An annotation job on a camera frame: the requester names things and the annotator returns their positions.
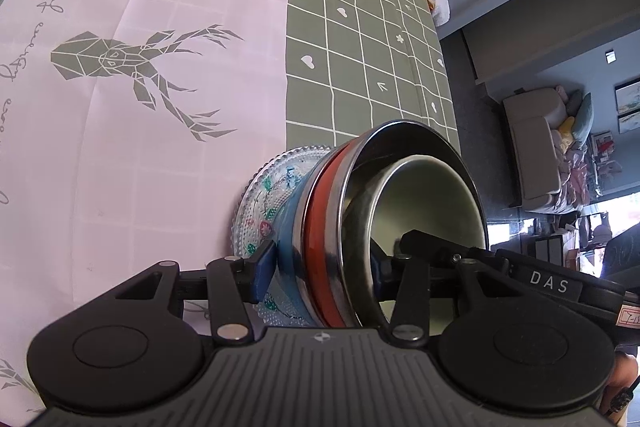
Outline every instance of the framed picture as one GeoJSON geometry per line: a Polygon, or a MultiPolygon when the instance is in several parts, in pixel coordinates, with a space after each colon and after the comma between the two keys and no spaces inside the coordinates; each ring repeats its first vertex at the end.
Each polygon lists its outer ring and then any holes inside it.
{"type": "Polygon", "coordinates": [[[616,105],[619,115],[640,110],[640,79],[616,87],[616,105]]]}
{"type": "Polygon", "coordinates": [[[620,134],[634,129],[640,128],[640,111],[626,114],[625,116],[618,117],[618,129],[620,134]]]}

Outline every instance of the black device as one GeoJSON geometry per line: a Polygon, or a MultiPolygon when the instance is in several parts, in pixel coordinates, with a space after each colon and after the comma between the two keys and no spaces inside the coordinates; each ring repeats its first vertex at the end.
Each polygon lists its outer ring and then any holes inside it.
{"type": "MultiPolygon", "coordinates": [[[[264,297],[273,241],[206,270],[149,267],[33,339],[27,363],[47,411],[31,425],[609,424],[592,406],[625,330],[620,309],[637,296],[416,230],[399,255],[372,252],[374,292],[396,300],[388,325],[261,336],[244,303],[264,297]],[[458,317],[430,336],[430,300],[441,297],[458,317]],[[211,336],[182,321],[185,299],[209,300],[211,336]]],[[[625,341],[640,343],[629,331],[625,341]]]]}

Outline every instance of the red-bordered sticker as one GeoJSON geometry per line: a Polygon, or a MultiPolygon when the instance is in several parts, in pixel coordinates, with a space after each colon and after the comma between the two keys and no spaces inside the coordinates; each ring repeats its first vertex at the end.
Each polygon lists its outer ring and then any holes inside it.
{"type": "Polygon", "coordinates": [[[617,326],[640,329],[640,308],[623,304],[618,314],[617,326]]]}

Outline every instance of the metal bowl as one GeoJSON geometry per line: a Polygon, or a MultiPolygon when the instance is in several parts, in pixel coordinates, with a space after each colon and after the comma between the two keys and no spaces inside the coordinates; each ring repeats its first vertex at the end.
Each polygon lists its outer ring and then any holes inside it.
{"type": "Polygon", "coordinates": [[[347,327],[362,325],[354,312],[346,289],[342,253],[342,221],[351,198],[383,169],[407,156],[421,154],[446,163],[455,171],[470,191],[478,208],[484,228],[484,212],[478,191],[460,155],[442,136],[417,121],[390,121],[351,141],[352,147],[344,155],[335,173],[327,199],[324,226],[324,261],[335,304],[347,327]]]}
{"type": "Polygon", "coordinates": [[[471,190],[449,165],[432,156],[412,155],[388,166],[366,184],[344,214],[344,275],[362,325],[384,325],[387,320],[373,293],[370,239],[391,256],[402,234],[414,229],[466,247],[483,248],[486,243],[471,190]]]}

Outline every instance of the silver screw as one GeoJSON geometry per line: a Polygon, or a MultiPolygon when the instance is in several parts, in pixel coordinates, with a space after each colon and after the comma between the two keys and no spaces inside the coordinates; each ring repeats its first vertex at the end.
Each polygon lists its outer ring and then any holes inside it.
{"type": "Polygon", "coordinates": [[[222,339],[228,341],[239,341],[240,339],[244,339],[249,334],[249,330],[242,324],[225,324],[223,326],[220,326],[216,333],[222,339]]]}
{"type": "Polygon", "coordinates": [[[400,324],[392,331],[393,336],[401,341],[419,341],[424,336],[420,326],[400,324]]]}

